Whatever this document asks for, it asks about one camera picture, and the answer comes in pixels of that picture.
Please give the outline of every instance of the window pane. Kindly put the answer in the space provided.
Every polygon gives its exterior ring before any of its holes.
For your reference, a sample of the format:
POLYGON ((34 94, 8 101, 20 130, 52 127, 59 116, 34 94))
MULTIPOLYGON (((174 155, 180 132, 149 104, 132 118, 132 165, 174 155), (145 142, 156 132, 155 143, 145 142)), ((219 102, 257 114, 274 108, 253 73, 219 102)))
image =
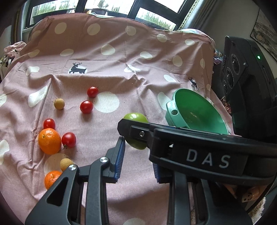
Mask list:
POLYGON ((149 27, 161 30, 173 30, 176 25, 175 23, 167 20, 166 18, 143 8, 139 9, 136 20, 144 23, 149 27))
POLYGON ((134 0, 87 0, 85 13, 127 17, 134 0))
POLYGON ((50 12, 57 11, 57 13, 52 13, 55 15, 63 14, 63 13, 74 13, 77 4, 78 4, 78 0, 55 0, 52 2, 47 2, 41 5, 35 6, 32 9, 30 25, 36 24, 44 17, 49 16, 50 12))
POLYGON ((179 8, 183 4, 184 0, 155 0, 158 3, 166 6, 167 8, 173 10, 174 12, 178 12, 179 8))

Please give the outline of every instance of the bowl handle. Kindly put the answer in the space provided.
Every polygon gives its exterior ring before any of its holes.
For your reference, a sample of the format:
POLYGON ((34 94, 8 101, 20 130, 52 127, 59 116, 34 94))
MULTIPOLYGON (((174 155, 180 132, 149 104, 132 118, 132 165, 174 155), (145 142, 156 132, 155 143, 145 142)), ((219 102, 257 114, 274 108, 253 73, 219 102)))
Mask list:
POLYGON ((179 110, 177 109, 174 100, 168 102, 166 104, 166 108, 167 108, 168 116, 171 119, 171 121, 172 121, 172 123, 173 123, 173 125, 175 127, 182 127, 182 128, 188 128, 188 129, 190 129, 188 124, 185 122, 185 120, 181 116, 179 110))

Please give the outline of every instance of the green plant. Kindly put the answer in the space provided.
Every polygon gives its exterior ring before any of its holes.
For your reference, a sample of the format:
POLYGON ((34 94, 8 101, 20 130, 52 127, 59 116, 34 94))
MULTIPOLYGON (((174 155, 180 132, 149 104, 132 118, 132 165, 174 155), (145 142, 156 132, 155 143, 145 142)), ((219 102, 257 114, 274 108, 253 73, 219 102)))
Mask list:
POLYGON ((55 5, 52 6, 52 3, 50 3, 50 2, 44 3, 39 6, 39 9, 38 9, 36 15, 47 13, 47 12, 53 12, 55 10, 56 10, 56 6, 55 5))
POLYGON ((120 7, 112 7, 111 11, 113 12, 119 12, 120 7))
POLYGON ((64 2, 63 4, 61 4, 61 5, 59 6, 59 9, 58 9, 58 10, 62 10, 62 9, 69 9, 69 1, 64 2))
POLYGON ((154 24, 157 24, 157 25, 159 25, 159 26, 161 26, 161 27, 163 27, 167 30, 170 30, 170 28, 171 28, 170 24, 168 24, 165 21, 162 21, 159 17, 156 17, 154 14, 150 15, 150 12, 147 12, 146 15, 143 15, 143 19, 147 20, 149 22, 152 22, 154 24))
POLYGON ((100 2, 98 3, 98 8, 99 9, 102 9, 102 8, 104 8, 104 9, 106 9, 108 6, 109 6, 109 4, 106 4, 105 6, 104 6, 104 3, 105 3, 105 0, 100 0, 100 2))

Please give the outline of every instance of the green bowl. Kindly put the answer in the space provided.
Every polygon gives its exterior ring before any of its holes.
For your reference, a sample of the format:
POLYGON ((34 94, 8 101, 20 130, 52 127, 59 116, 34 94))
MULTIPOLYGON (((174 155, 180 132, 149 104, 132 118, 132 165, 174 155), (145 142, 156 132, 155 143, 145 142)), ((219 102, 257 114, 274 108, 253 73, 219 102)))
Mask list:
POLYGON ((173 100, 166 104, 165 119, 169 126, 228 134, 226 125, 218 111, 198 93, 178 89, 173 100))

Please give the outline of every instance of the white lettering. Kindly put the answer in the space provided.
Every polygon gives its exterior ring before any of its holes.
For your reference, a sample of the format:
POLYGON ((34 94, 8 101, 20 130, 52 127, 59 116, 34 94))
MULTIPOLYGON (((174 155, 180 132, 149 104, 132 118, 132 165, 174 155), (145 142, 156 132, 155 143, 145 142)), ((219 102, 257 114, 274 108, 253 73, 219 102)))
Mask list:
POLYGON ((196 160, 196 157, 197 157, 197 151, 194 150, 194 149, 189 149, 188 155, 187 155, 187 161, 188 161, 188 162, 194 162, 194 161, 196 160), (191 153, 191 152, 194 152, 194 157, 193 157, 193 159, 190 159, 190 153, 191 153))
POLYGON ((212 167, 212 154, 209 152, 204 161, 202 162, 202 165, 205 163, 209 163, 210 166, 212 167))
POLYGON ((221 161, 226 164, 226 165, 219 165, 219 167, 222 168, 222 169, 225 169, 229 166, 229 162, 224 160, 224 158, 230 158, 230 156, 229 155, 224 155, 224 156, 221 157, 221 161))

